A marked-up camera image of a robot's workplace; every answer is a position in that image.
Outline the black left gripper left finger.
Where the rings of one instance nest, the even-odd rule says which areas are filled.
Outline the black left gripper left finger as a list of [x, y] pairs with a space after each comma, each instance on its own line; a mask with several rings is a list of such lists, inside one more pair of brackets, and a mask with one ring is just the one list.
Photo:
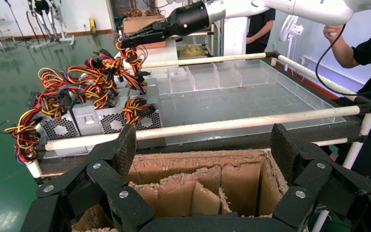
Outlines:
[[120, 232], [138, 232], [154, 209], [126, 181], [136, 153], [136, 130], [126, 124], [114, 140], [94, 146], [77, 167], [41, 185], [21, 231], [69, 232], [99, 205]]

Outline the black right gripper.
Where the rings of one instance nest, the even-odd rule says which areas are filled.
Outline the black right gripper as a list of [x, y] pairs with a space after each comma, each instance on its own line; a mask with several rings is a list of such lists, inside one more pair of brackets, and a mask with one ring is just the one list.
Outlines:
[[153, 22], [139, 31], [121, 38], [123, 48], [132, 48], [167, 40], [171, 36], [187, 36], [210, 26], [210, 19], [203, 1], [176, 8], [167, 18], [164, 27], [161, 21]]

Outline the bare person hand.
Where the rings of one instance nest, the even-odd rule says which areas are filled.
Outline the bare person hand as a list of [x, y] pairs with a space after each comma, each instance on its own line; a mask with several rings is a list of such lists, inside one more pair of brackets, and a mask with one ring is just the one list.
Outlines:
[[339, 26], [328, 26], [325, 25], [323, 34], [328, 40], [335, 40], [343, 29], [343, 25]]

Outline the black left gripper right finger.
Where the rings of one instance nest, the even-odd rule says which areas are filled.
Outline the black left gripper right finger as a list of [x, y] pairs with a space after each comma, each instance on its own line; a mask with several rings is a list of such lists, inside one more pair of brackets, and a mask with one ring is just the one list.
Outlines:
[[371, 232], [371, 179], [336, 164], [316, 144], [294, 138], [282, 124], [271, 131], [271, 154], [289, 188], [272, 214], [294, 231], [304, 230], [318, 206]]

